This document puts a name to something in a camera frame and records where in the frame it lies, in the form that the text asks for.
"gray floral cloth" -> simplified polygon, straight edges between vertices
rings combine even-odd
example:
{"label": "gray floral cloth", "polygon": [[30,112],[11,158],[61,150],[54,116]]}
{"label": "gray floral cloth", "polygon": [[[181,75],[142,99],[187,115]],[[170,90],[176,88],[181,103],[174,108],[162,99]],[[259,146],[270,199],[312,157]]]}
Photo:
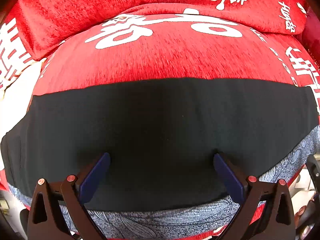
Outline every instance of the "gray floral cloth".
{"label": "gray floral cloth", "polygon": [[[320,149],[320,128],[315,127],[281,162],[259,180],[288,181],[306,163],[307,157]],[[10,191],[25,205],[32,199],[9,185]],[[103,212],[88,210],[107,238],[178,239],[215,230],[230,222],[239,205],[230,196],[212,203],[159,212]],[[77,231],[65,206],[62,213],[71,231]]]}

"black fabric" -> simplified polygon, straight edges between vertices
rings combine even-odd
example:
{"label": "black fabric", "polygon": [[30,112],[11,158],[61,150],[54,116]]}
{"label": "black fabric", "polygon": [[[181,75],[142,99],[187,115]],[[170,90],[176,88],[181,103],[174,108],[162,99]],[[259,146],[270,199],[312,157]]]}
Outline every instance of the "black fabric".
{"label": "black fabric", "polygon": [[34,96],[1,153],[8,182],[32,196],[39,178],[63,180],[108,152],[110,170],[86,207],[156,211],[226,195],[214,149],[259,176],[316,125],[310,87],[245,79],[125,82]]}

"white fabric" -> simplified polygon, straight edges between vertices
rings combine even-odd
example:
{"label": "white fabric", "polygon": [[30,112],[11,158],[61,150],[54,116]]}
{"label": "white fabric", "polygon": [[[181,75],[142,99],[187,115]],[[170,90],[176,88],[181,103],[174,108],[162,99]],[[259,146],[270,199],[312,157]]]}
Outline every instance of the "white fabric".
{"label": "white fabric", "polygon": [[[0,101],[0,138],[10,131],[26,114],[33,88],[39,78],[41,65],[46,59],[33,63],[6,89]],[[0,152],[0,170],[4,169]]]}

